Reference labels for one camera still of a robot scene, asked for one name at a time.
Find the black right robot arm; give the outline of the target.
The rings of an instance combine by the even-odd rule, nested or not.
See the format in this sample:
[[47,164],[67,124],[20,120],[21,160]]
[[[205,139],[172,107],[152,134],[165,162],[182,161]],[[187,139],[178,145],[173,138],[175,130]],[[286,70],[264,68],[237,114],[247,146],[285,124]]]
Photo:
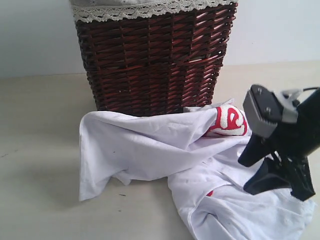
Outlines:
[[320,147],[320,89],[312,91],[303,102],[298,97],[305,88],[274,92],[254,84],[247,91],[242,106],[252,135],[238,163],[262,164],[245,192],[290,188],[303,202],[315,195],[308,157]]

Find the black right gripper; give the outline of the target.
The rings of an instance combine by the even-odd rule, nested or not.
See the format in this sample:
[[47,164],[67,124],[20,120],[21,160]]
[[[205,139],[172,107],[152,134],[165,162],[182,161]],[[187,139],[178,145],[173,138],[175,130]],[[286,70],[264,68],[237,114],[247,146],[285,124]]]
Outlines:
[[295,124],[279,123],[269,138],[256,134],[238,158],[238,163],[251,167],[267,155],[243,190],[257,195],[276,189],[290,188],[291,195],[301,201],[313,197],[308,156],[316,150],[316,121],[301,117]]

